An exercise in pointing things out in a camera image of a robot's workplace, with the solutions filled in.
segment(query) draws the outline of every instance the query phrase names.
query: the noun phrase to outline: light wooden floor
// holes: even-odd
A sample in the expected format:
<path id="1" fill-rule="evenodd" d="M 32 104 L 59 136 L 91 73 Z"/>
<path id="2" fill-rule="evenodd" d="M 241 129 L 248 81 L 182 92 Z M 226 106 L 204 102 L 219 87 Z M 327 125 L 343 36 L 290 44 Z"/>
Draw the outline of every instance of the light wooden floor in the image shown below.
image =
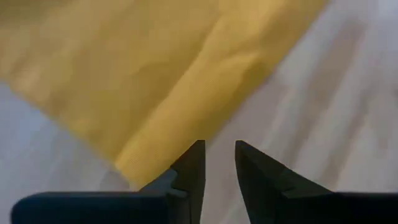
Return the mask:
<path id="1" fill-rule="evenodd" d="M 332 190 L 398 190 L 398 1 L 336 0 L 208 142 L 202 223 L 249 223 L 244 139 Z M 0 83 L 0 223 L 48 190 L 129 190 L 89 147 Z"/>

